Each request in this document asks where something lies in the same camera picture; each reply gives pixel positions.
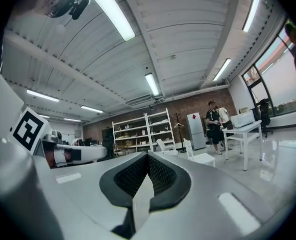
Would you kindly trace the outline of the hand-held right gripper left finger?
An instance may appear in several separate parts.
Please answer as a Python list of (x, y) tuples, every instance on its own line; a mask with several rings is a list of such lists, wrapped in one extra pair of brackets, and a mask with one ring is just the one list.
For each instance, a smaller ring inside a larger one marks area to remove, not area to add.
[(147, 239), (147, 154), (51, 170), (63, 193), (95, 223), (126, 239)]

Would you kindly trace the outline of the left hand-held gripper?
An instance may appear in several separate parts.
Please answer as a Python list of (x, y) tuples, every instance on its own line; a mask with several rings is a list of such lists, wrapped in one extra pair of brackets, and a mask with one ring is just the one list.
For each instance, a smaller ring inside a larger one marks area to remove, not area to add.
[(101, 145), (61, 145), (62, 134), (30, 108), (26, 108), (10, 129), (9, 140), (21, 145), (30, 155), (46, 159), (50, 168), (96, 162), (107, 155)]

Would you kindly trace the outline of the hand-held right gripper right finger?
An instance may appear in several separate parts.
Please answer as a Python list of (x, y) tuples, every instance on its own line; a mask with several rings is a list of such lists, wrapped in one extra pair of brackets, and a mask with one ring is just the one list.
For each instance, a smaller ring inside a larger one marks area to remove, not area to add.
[(254, 191), (215, 167), (163, 155), (184, 169), (191, 188), (175, 207), (153, 211), (137, 240), (260, 240), (270, 236), (272, 208)]

